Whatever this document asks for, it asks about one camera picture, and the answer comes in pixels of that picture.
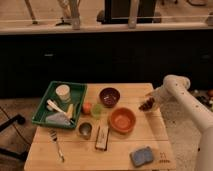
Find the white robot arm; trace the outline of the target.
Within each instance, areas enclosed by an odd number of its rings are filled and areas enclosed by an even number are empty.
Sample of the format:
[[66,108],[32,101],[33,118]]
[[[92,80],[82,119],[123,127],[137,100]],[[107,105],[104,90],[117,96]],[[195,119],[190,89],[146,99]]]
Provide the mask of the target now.
[[190,79],[185,76],[167,75],[163,84],[150,92],[145,100],[153,111],[174,97],[188,112],[201,133],[194,171],[213,171],[213,112],[188,92]]

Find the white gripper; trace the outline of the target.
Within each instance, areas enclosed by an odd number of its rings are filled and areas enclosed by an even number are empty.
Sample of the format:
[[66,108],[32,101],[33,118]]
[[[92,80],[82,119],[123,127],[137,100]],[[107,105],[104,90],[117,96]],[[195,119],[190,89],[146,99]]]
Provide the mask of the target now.
[[166,102],[171,97],[171,95],[164,86],[160,86],[154,89],[152,92],[148,93],[146,97],[146,100],[148,100],[149,98],[153,98],[155,100],[152,104],[151,111],[156,111],[164,102]]

